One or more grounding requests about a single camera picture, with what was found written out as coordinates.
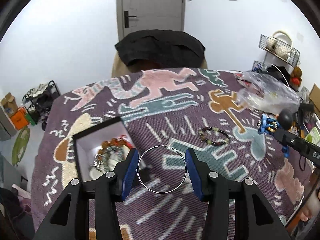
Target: door handle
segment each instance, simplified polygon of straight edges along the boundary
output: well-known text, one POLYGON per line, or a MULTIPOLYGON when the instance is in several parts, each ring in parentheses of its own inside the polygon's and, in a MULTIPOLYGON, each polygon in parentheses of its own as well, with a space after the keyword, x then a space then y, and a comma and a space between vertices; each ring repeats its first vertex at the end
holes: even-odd
POLYGON ((129 18, 137 18, 136 15, 129 15, 129 11, 124 11, 124 27, 129 28, 129 18))

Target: screw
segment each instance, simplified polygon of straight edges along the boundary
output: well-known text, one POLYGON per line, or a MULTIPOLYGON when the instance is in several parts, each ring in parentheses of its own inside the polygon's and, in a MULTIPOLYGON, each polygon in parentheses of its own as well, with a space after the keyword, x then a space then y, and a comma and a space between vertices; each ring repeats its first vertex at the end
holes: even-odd
POLYGON ((252 179, 245 179, 244 183, 247 184, 247 185, 252 185, 253 181, 252 181, 252 179))
POLYGON ((211 171, 211 172, 209 173, 209 176, 210 176, 211 178, 217 178, 217 177, 219 176, 219 174, 216 173, 215 171, 211 171))
POLYGON ((107 178, 112 178, 114 175, 115 175, 115 173, 114 173, 113 171, 108 171, 108 172, 106 173, 106 177, 107 177, 107 178))
POLYGON ((71 185, 77 185, 79 183, 79 179, 73 179, 72 181, 71 181, 71 185))

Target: silver hoop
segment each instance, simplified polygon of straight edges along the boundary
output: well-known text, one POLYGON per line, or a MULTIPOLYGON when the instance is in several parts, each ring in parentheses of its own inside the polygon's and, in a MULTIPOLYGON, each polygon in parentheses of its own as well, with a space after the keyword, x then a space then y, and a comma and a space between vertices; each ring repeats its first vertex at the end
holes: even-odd
POLYGON ((186 164, 186 160, 184 159, 183 155, 182 155, 180 152, 178 152, 178 151, 177 151, 175 148, 173 148, 173 147, 168 147, 168 146, 166 146, 166 145, 153 146, 152 148, 146 150, 146 151, 142 154, 142 156, 140 157, 140 159, 139 159, 139 161, 138 161, 137 175, 138 175, 138 179, 139 179, 140 183, 141 183, 141 184, 143 185, 143 187, 145 187, 147 190, 149 190, 149 191, 151 191, 151 192, 153 192, 153 193, 156 193, 156 194, 168 194, 168 193, 173 192, 173 191, 175 191, 176 189, 178 189, 178 188, 183 184, 183 182, 185 181, 186 176, 187 176, 187 164, 186 164), (170 190, 170 191, 167 191, 167 192, 157 192, 157 191, 154 191, 154 190, 148 188, 148 187, 142 182, 142 180, 141 180, 141 178, 140 178, 140 174, 139 174, 139 166, 140 166, 140 162, 141 162, 143 156, 144 156, 148 151, 151 151, 151 150, 154 149, 154 148, 158 148, 158 147, 162 147, 162 146, 164 146, 164 147, 166 147, 167 149, 169 149, 169 150, 171 150, 171 151, 174 151, 174 152, 176 152, 177 154, 179 154, 179 155, 181 156, 183 162, 184 162, 184 169, 185 169, 184 177, 183 177, 182 182, 180 182, 180 184, 179 184, 176 188, 174 188, 174 189, 172 189, 172 190, 170 190))

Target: person's hand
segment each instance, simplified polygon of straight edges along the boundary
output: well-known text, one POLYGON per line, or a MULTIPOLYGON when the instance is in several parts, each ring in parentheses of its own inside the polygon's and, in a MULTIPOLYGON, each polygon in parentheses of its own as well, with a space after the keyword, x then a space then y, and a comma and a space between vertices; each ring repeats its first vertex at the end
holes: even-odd
POLYGON ((311 210, 310 210, 308 207, 302 208, 302 213, 301 213, 301 215, 300 215, 300 220, 306 222, 306 221, 308 221, 308 219, 310 219, 310 218, 312 218, 312 217, 313 217, 313 216, 312 216, 312 212, 311 212, 311 210))

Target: wire shelf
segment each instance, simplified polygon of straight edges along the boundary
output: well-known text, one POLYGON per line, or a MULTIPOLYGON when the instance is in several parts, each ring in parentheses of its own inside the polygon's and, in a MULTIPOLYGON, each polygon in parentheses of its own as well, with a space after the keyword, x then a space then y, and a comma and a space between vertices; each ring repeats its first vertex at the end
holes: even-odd
POLYGON ((267 70, 268 66, 260 61, 254 61, 252 66, 252 71, 257 72, 259 69, 267 70))
POLYGON ((271 53, 289 65, 295 67, 298 63, 300 52, 290 45, 277 39, 261 35, 259 48, 271 53))

